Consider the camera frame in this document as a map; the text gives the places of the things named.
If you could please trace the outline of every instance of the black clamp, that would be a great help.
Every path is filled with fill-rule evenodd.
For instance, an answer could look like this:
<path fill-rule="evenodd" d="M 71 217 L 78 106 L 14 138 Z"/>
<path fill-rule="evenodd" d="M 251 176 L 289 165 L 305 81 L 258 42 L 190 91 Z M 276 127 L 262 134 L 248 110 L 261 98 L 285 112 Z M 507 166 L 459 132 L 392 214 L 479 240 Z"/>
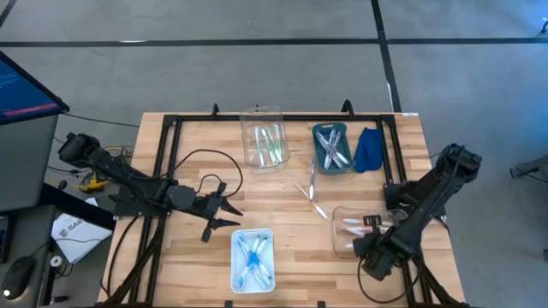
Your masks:
<path fill-rule="evenodd" d="M 348 116 L 350 118 L 355 118 L 356 114 L 354 113 L 354 107 L 352 106 L 352 103 L 347 99 L 344 101 L 344 104 L 342 104 L 341 112 L 348 112 Z"/>
<path fill-rule="evenodd" d="M 211 117 L 216 118 L 217 113 L 219 112 L 219 106 L 217 104 L 213 104 L 213 110 L 211 111 Z"/>

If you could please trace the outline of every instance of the white paper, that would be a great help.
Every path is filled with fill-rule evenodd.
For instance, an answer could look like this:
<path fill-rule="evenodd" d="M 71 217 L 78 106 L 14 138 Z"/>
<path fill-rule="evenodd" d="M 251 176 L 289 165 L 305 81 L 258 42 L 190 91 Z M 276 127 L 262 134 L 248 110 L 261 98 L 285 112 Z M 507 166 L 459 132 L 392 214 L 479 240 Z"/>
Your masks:
<path fill-rule="evenodd" d="M 89 198 L 86 202 L 97 206 L 95 198 Z M 65 258 L 72 264 L 77 263 L 84 256 L 86 256 L 87 253 L 89 253 L 100 243 L 99 240 L 104 240 L 111 234 L 112 232 L 110 230 L 92 225 L 91 223 L 85 222 L 80 218 L 67 214 L 61 214 L 53 222 L 53 229 L 51 230 L 51 237 L 56 241 L 57 245 L 65 255 Z M 59 239 L 91 241 L 87 243 L 80 243 L 72 240 Z"/>

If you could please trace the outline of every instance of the metal bracket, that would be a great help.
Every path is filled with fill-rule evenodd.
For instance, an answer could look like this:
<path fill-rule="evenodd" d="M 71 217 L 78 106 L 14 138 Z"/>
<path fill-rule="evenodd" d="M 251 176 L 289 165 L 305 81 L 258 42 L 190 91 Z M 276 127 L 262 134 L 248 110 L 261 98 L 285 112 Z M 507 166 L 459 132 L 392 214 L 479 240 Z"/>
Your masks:
<path fill-rule="evenodd" d="M 394 117 L 394 115 L 380 115 L 380 118 L 389 127 L 395 127 L 396 126 L 396 118 Z"/>
<path fill-rule="evenodd" d="M 213 119 L 217 117 L 217 112 L 219 112 L 219 105 L 213 104 L 213 110 L 211 111 L 211 117 Z"/>
<path fill-rule="evenodd" d="M 162 126 L 166 127 L 173 124 L 177 120 L 178 115 L 164 115 L 164 120 L 162 121 Z"/>
<path fill-rule="evenodd" d="M 354 113 L 354 107 L 352 106 L 352 103 L 350 103 L 350 100 L 345 100 L 342 104 L 341 112 L 348 112 L 348 116 L 350 118 L 355 118 L 356 114 Z"/>

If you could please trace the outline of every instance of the concrete floor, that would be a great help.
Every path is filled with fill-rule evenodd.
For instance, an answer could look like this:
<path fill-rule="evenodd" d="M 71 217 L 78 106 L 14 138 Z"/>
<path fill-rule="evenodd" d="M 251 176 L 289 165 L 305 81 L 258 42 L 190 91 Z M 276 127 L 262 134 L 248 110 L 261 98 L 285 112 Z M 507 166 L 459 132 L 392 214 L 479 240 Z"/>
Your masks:
<path fill-rule="evenodd" d="M 0 0 L 0 8 L 8 1 Z M 383 0 L 388 38 L 532 37 L 548 4 L 518 0 Z M 376 37 L 368 1 L 18 0 L 0 41 Z M 137 124 L 147 111 L 390 111 L 379 48 L 362 46 L 6 48 L 77 115 Z M 467 301 L 544 307 L 548 302 L 548 193 L 512 180 L 509 167 L 548 152 L 543 105 L 546 44 L 391 46 L 402 110 L 420 113 L 431 153 L 451 142 L 484 157 L 477 181 L 448 203 L 451 240 Z M 137 130 L 62 116 L 57 137 L 91 133 L 132 145 Z M 66 167 L 51 156 L 50 164 Z M 57 175 L 48 174 L 51 179 Z M 108 244 L 56 284 L 97 298 Z"/>

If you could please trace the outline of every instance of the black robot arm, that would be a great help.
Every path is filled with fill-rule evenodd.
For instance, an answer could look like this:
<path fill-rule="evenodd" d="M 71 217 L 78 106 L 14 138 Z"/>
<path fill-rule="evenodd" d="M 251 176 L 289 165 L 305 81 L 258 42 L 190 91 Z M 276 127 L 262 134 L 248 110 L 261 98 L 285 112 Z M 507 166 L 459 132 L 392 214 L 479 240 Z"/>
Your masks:
<path fill-rule="evenodd" d="M 116 202 L 115 216 L 166 216 L 172 210 L 179 210 L 208 221 L 202 234 L 204 242 L 209 240 L 212 229 L 240 225 L 238 222 L 216 218 L 219 208 L 242 216 L 223 197 L 226 183 L 219 184 L 216 192 L 198 197 L 192 187 L 178 185 L 177 180 L 151 177 L 130 167 L 125 157 L 113 157 L 101 148 L 97 139 L 83 133 L 70 133 L 58 153 L 65 163 L 97 171 L 129 190 L 129 193 L 110 196 Z"/>
<path fill-rule="evenodd" d="M 387 196 L 387 204 L 404 204 L 413 210 L 408 219 L 383 234 L 374 226 L 375 232 L 354 240 L 354 253 L 365 259 L 363 270 L 382 281 L 393 266 L 399 267 L 417 256 L 422 230 L 453 194 L 476 178 L 480 163 L 481 157 L 464 146 L 448 145 L 428 174 Z M 364 222 L 371 221 L 375 219 L 364 217 Z"/>

